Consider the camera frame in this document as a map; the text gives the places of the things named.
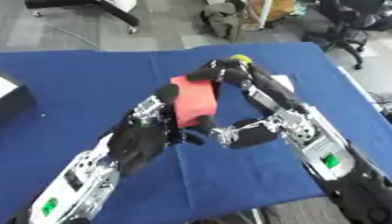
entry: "blue tablecloth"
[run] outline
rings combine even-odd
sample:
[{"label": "blue tablecloth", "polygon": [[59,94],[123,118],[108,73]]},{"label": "blue tablecloth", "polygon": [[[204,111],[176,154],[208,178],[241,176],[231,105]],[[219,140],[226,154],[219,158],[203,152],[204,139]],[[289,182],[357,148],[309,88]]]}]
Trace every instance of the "blue tablecloth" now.
[{"label": "blue tablecloth", "polygon": [[[0,221],[169,77],[246,54],[287,74],[297,95],[392,174],[392,128],[312,44],[219,45],[175,52],[0,53],[0,71],[27,84],[37,107],[0,127]],[[258,117],[225,86],[217,121]],[[181,223],[322,195],[282,141],[229,150],[209,141],[166,149],[124,179],[94,223]]]}]

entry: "wire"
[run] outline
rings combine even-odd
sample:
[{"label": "wire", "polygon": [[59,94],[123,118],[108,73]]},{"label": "wire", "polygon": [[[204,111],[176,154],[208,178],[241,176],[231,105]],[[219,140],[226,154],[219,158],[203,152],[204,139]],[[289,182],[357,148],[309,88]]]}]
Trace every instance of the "wire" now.
[{"label": "wire", "polygon": [[92,46],[92,47],[95,48],[96,50],[98,50],[98,51],[100,51],[100,52],[104,52],[99,46],[97,46],[97,45],[91,43],[90,41],[84,39],[83,37],[81,37],[81,36],[78,35],[78,34],[75,34],[75,33],[71,32],[71,31],[66,30],[66,29],[60,28],[60,27],[58,27],[58,26],[56,26],[56,25],[54,25],[54,24],[50,24],[50,23],[48,23],[48,22],[46,22],[46,21],[42,21],[42,23],[43,23],[44,25],[51,26],[52,28],[54,28],[54,29],[56,29],[56,30],[59,30],[59,31],[61,31],[61,32],[64,32],[64,33],[66,33],[66,34],[68,34],[68,35],[71,35],[71,36],[73,36],[73,37],[76,37],[77,39],[79,39],[79,40],[85,42],[86,44],[88,44],[88,45],[90,45],[90,46]]},{"label": "wire", "polygon": [[384,97],[380,96],[379,94],[375,94],[373,92],[368,92],[373,96],[377,97],[377,102],[373,102],[375,104],[380,104],[380,105],[384,105],[384,104],[388,104],[388,103],[392,103],[392,101],[387,101]]}]

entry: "office chair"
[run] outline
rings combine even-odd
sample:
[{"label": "office chair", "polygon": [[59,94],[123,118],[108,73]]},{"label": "office chair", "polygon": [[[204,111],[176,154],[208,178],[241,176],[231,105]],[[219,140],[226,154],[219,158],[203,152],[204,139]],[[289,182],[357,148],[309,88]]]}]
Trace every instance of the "office chair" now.
[{"label": "office chair", "polygon": [[[320,0],[319,12],[335,23],[335,27],[329,28],[327,32],[308,31],[303,41],[313,38],[324,39],[328,45],[322,47],[325,52],[332,48],[340,47],[351,53],[357,64],[356,70],[362,69],[363,59],[360,53],[368,41],[368,30],[364,27],[366,18],[380,11],[385,0]],[[354,39],[355,32],[364,31],[366,37],[363,41]]]},{"label": "office chair", "polygon": [[24,0],[27,9],[35,10],[34,16],[37,18],[41,17],[42,14],[36,9],[88,4],[96,5],[127,23],[129,25],[129,33],[135,33],[139,26],[139,19],[118,8],[111,2],[113,2],[113,0]]}]

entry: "green sticker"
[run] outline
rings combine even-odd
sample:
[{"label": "green sticker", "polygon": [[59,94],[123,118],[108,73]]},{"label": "green sticker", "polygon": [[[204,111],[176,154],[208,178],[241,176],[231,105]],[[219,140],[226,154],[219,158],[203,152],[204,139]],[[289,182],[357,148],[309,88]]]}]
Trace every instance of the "green sticker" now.
[{"label": "green sticker", "polygon": [[41,211],[44,216],[48,216],[59,202],[55,198],[50,198],[44,206],[42,206]]},{"label": "green sticker", "polygon": [[328,154],[326,157],[322,157],[321,161],[328,167],[329,169],[335,167],[340,163],[340,161],[332,154]]}]

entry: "gray carpet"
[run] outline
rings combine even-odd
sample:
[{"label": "gray carpet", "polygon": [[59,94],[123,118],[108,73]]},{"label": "gray carpet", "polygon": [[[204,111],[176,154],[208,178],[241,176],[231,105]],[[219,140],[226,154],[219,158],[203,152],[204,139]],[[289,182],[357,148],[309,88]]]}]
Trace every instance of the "gray carpet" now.
[{"label": "gray carpet", "polygon": [[[204,0],[139,0],[132,11],[141,19],[137,34],[129,35],[127,25],[94,7],[43,11],[35,18],[21,0],[0,1],[0,51],[46,51],[95,49],[104,51],[161,51],[195,46],[229,44],[226,40],[203,32],[196,18]],[[44,22],[80,35],[91,46]],[[310,10],[306,17],[289,18],[271,30],[245,32],[241,43],[299,41],[305,30],[323,30],[329,23]],[[353,58],[341,50],[329,53],[332,61],[346,68],[367,91],[385,95],[392,93],[392,34],[371,33],[364,69],[354,71]],[[270,208],[272,223],[327,224],[346,223],[326,199],[308,199]]]}]

